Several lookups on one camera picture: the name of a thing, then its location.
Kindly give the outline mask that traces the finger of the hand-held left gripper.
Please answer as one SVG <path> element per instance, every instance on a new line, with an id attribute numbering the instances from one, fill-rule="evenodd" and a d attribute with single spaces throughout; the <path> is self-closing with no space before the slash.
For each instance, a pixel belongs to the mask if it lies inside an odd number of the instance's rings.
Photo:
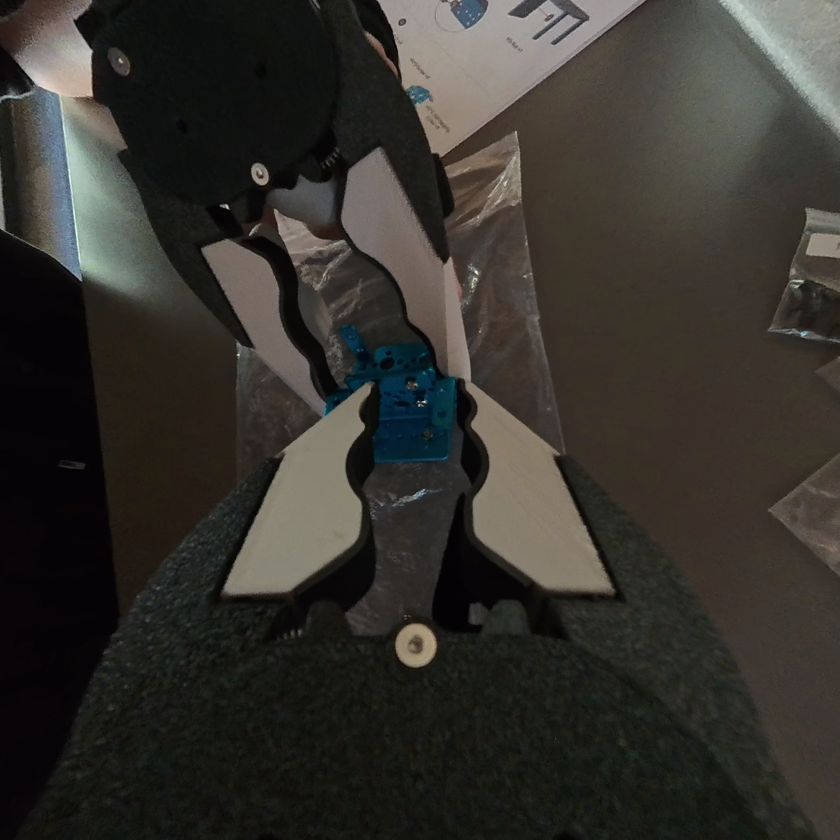
<path id="1" fill-rule="evenodd" d="M 246 343 L 314 411 L 325 409 L 332 373 L 328 324 L 303 290 L 279 236 L 226 239 L 203 257 L 245 332 Z"/>
<path id="2" fill-rule="evenodd" d="M 382 147 L 349 168 L 340 223 L 350 244 L 397 288 L 406 324 L 440 373 L 470 382 L 455 262 L 438 256 Z"/>

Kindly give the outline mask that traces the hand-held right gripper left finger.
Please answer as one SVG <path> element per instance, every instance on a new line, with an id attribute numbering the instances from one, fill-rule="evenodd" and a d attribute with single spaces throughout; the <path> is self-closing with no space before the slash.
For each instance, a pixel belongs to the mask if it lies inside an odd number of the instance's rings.
<path id="1" fill-rule="evenodd" d="M 281 455 L 220 591 L 227 600 L 359 601 L 375 577 L 364 483 L 380 395 L 350 394 Z"/>

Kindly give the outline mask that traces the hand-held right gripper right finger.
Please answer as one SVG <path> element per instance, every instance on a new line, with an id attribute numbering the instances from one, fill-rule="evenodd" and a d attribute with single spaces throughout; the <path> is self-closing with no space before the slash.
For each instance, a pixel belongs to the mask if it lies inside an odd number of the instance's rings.
<path id="1" fill-rule="evenodd" d="M 459 383 L 459 422 L 464 533 L 476 569 L 469 582 L 479 598 L 504 598 L 509 584 L 549 597 L 614 598 L 559 452 L 472 382 Z"/>

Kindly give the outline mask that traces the blue metal bracket assembly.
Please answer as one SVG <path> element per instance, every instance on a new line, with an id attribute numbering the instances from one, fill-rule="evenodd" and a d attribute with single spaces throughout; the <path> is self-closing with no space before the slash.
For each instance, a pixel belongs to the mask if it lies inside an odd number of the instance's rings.
<path id="1" fill-rule="evenodd" d="M 326 402 L 329 414 L 367 382 L 378 385 L 379 424 L 373 436 L 377 464 L 446 460 L 457 406 L 456 379 L 436 372 L 421 342 L 384 345 L 371 351 L 358 330 L 340 328 L 354 366 L 344 386 Z"/>

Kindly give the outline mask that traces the person's left forearm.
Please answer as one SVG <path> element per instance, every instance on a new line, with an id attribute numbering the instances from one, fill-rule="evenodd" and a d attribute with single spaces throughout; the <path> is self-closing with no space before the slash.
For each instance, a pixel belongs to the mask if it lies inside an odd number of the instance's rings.
<path id="1" fill-rule="evenodd" d="M 91 48 L 72 18 L 2 24 L 2 47 L 27 76 L 65 98 L 92 98 Z"/>

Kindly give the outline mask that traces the person's left hand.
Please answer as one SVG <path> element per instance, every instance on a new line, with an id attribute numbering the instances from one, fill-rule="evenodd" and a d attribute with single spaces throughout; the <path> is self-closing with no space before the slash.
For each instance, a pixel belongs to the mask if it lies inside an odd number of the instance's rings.
<path id="1" fill-rule="evenodd" d="M 306 224 L 285 216 L 269 206 L 265 207 L 265 211 L 259 220 L 251 220 L 243 224 L 243 234 L 245 236 L 252 235 L 258 226 L 267 226 L 275 230 L 281 237 L 294 230 L 306 229 L 312 237 L 320 240 L 337 241 L 344 239 L 343 231 L 337 224 Z"/>

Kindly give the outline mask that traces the clear plastic bag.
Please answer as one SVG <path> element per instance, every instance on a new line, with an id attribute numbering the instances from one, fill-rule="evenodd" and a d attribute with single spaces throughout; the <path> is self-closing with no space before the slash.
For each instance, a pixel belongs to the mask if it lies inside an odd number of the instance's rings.
<path id="1" fill-rule="evenodd" d="M 544 349 L 515 133 L 447 167 L 455 211 L 447 221 L 472 380 L 559 453 L 565 450 Z M 337 382 L 353 356 L 339 335 L 357 328 L 366 347 L 412 342 L 396 292 L 382 273 L 342 241 L 315 238 L 283 222 L 314 332 Z M 255 351 L 237 348 L 237 469 L 245 478 L 279 455 L 315 414 Z M 371 507 L 376 573 L 364 602 L 421 606 L 432 598 L 455 503 L 466 486 L 456 456 L 433 463 L 387 464 L 364 483 Z"/>

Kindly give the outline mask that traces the open instruction manual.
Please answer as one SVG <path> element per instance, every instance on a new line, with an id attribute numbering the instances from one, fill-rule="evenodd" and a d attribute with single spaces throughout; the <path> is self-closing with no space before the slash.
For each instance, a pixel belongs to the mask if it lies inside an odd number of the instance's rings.
<path id="1" fill-rule="evenodd" d="M 641 1 L 382 1 L 432 152 L 452 151 Z"/>

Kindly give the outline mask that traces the pile of small screw bags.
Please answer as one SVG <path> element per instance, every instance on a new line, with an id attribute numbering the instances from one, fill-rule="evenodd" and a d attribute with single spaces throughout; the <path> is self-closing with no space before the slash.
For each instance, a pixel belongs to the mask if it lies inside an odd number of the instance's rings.
<path id="1" fill-rule="evenodd" d="M 839 213 L 805 210 L 805 225 L 769 331 L 839 344 Z M 839 574 L 839 456 L 770 509 L 770 514 Z"/>

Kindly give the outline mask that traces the white foam sheet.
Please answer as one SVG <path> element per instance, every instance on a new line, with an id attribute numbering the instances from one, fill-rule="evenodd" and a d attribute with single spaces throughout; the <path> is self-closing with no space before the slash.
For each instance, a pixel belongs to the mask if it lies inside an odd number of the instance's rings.
<path id="1" fill-rule="evenodd" d="M 839 2 L 722 1 L 752 42 L 839 134 Z"/>

